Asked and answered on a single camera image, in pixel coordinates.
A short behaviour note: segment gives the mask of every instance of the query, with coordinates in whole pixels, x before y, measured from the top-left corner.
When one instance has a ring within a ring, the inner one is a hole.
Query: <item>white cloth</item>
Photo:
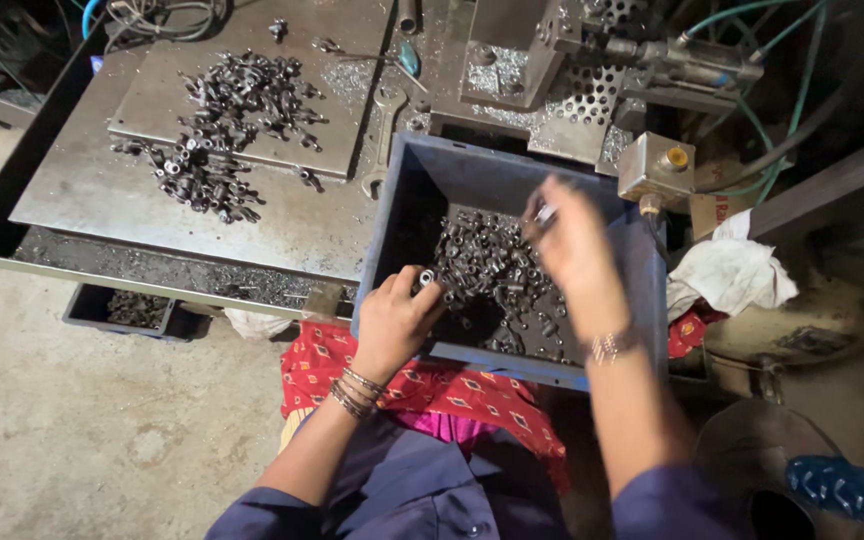
[[[275,336],[285,332],[292,324],[292,319],[278,317],[276,315],[267,315],[265,313],[254,313],[252,311],[243,311],[242,309],[232,309],[226,307],[224,310],[228,321],[232,323],[235,332],[239,336],[252,340],[263,340],[274,338]]]
[[[751,213],[748,209],[726,219],[712,240],[693,246],[669,274],[665,300],[670,322],[700,298],[714,310],[736,316],[750,304],[777,308],[799,294],[772,256],[775,248],[748,239]]]

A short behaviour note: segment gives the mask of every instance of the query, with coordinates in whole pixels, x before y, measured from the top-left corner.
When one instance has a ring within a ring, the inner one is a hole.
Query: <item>dark plastic crate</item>
[[[389,174],[375,215],[375,234],[355,299],[351,327],[354,336],[358,336],[359,307],[370,291],[405,264],[431,262],[441,227],[429,227],[429,223],[438,223],[439,218],[451,215],[457,208],[521,215],[529,195],[553,173],[584,191],[608,223],[608,237],[626,287],[633,323],[649,347],[656,374],[665,378],[666,264],[655,250],[638,206],[618,197],[614,179],[415,133],[397,133],[392,143]],[[498,319],[486,324],[492,322],[498,326]],[[426,343],[424,358],[465,362],[470,369],[546,385],[589,389],[581,366],[486,350],[448,332],[439,334],[448,338]],[[571,328],[561,337],[565,356],[576,358],[578,345]]]
[[[120,325],[109,322],[109,300],[115,289],[80,283],[69,300],[62,322],[80,327],[90,327],[116,334],[138,334],[169,341],[190,341],[196,337],[203,316],[190,313],[176,306],[178,300],[170,299],[158,328]]]

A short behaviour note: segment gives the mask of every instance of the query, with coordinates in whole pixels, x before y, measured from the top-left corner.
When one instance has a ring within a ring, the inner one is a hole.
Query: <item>hand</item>
[[[422,266],[406,266],[368,293],[359,310],[359,350],[352,371],[385,386],[414,357],[446,310],[446,288],[432,281],[412,297]]]
[[[629,307],[598,209],[554,176],[546,178],[538,191],[557,210],[557,217],[535,247],[565,296],[576,336],[592,339],[625,330]],[[527,233],[532,239],[537,236]]]

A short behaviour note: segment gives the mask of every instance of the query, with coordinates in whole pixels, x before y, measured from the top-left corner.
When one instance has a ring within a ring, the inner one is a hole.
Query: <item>yellow button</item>
[[[669,148],[668,152],[665,153],[665,157],[673,166],[685,167],[689,164],[689,154],[678,146]]]

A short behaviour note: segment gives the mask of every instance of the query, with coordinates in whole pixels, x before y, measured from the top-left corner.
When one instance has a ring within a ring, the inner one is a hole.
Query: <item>person's left hand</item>
[[[438,280],[412,296],[412,286],[423,270],[413,265],[392,274],[368,293],[359,310],[359,350],[351,368],[383,387],[419,351],[446,310],[440,301],[446,288]]]

